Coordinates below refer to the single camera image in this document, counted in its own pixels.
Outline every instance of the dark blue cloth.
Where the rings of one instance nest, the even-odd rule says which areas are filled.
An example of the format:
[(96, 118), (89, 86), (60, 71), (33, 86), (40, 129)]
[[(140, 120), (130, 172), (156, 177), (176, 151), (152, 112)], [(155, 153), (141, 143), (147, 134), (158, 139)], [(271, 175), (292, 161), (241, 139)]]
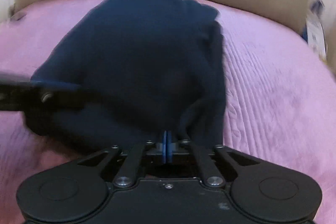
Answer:
[(306, 43), (308, 43), (307, 25), (304, 26), (301, 37), (304, 41), (306, 41)]
[(79, 112), (25, 112), (26, 125), (77, 150), (155, 139), (165, 130), (222, 143), (225, 87), (217, 10), (194, 0), (105, 0), (32, 80), (61, 81), (106, 101)]

